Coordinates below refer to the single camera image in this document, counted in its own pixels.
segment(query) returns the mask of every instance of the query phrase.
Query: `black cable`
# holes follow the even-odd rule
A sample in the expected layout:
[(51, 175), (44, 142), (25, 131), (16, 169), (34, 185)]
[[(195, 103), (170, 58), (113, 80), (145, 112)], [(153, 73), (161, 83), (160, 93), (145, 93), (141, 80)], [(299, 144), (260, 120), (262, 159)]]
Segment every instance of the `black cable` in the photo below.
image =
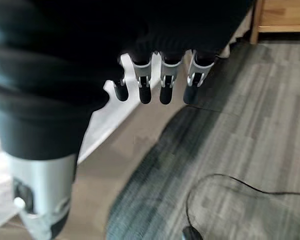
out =
[(294, 196), (300, 196), (300, 192), (294, 192), (294, 191), (263, 191), (263, 190), (260, 190), (254, 186), (251, 186), (249, 185), (248, 183), (234, 177), (234, 176), (230, 176), (230, 175), (227, 175), (227, 174), (223, 174), (223, 173), (213, 173), (213, 174), (208, 174), (202, 178), (200, 178), (195, 185), (193, 185), (191, 187), (191, 189), (189, 190), (187, 196), (186, 196), (186, 200), (185, 200), (185, 214), (186, 214), (186, 219), (188, 221), (188, 224), (189, 226), (191, 227), (194, 227), (190, 221), (190, 217), (189, 217), (189, 199), (190, 199), (190, 196), (191, 196), (191, 193), (197, 189), (197, 187), (203, 183), (204, 181), (206, 181), (207, 179), (209, 178), (212, 178), (212, 177), (226, 177), (226, 178), (229, 178), (231, 180), (234, 180), (238, 183), (241, 183), (245, 186), (247, 186), (248, 188), (251, 188), (259, 193), (262, 193), (262, 194), (267, 194), (267, 195), (276, 195), (276, 196), (282, 196), (282, 195), (294, 195)]

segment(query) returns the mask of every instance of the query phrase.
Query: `wooden cabinet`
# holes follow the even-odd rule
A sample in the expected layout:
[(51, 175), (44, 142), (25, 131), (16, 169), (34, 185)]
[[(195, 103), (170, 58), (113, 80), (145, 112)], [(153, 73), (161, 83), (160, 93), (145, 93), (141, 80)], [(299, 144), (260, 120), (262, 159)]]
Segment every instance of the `wooden cabinet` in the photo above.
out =
[(259, 33), (300, 32), (300, 0), (257, 0), (251, 43)]

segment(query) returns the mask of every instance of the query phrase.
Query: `wooden floor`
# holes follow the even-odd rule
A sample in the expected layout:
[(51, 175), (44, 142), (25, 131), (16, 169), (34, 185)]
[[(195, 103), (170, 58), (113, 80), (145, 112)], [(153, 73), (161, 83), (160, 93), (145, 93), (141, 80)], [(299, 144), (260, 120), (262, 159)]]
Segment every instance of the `wooden floor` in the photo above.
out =
[[(240, 43), (217, 64), (199, 104), (170, 121), (116, 200), (107, 239), (181, 239), (186, 195), (211, 173), (300, 192), (300, 38)], [(207, 240), (300, 240), (300, 196), (217, 177), (190, 202)]]

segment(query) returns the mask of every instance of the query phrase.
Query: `black computer mouse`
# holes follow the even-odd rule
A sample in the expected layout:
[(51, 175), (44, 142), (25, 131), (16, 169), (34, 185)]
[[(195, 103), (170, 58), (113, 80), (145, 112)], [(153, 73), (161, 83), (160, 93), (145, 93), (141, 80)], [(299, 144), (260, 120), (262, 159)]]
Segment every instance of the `black computer mouse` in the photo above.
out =
[(182, 230), (182, 240), (204, 240), (204, 238), (193, 226), (186, 226)]

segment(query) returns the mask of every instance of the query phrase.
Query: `floor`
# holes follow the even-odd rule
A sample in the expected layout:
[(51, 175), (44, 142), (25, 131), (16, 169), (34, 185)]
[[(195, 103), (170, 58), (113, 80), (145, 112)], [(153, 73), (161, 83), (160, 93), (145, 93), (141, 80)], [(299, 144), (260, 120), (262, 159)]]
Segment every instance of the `floor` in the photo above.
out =
[[(109, 240), (181, 239), (192, 185), (229, 174), (300, 192), (300, 37), (239, 43), (145, 156), (110, 212)], [(208, 240), (300, 239), (300, 196), (267, 196), (211, 178), (190, 198)]]
[[(187, 193), (210, 173), (300, 191), (300, 36), (239, 43), (209, 75), (199, 103), (183, 107), (185, 72), (172, 105), (158, 105), (156, 89), (156, 100), (79, 166), (59, 240), (102, 239), (105, 229), (109, 240), (180, 239)], [(299, 196), (265, 196), (223, 178), (198, 186), (189, 213), (208, 240), (300, 239)], [(14, 218), (1, 239), (31, 238)]]

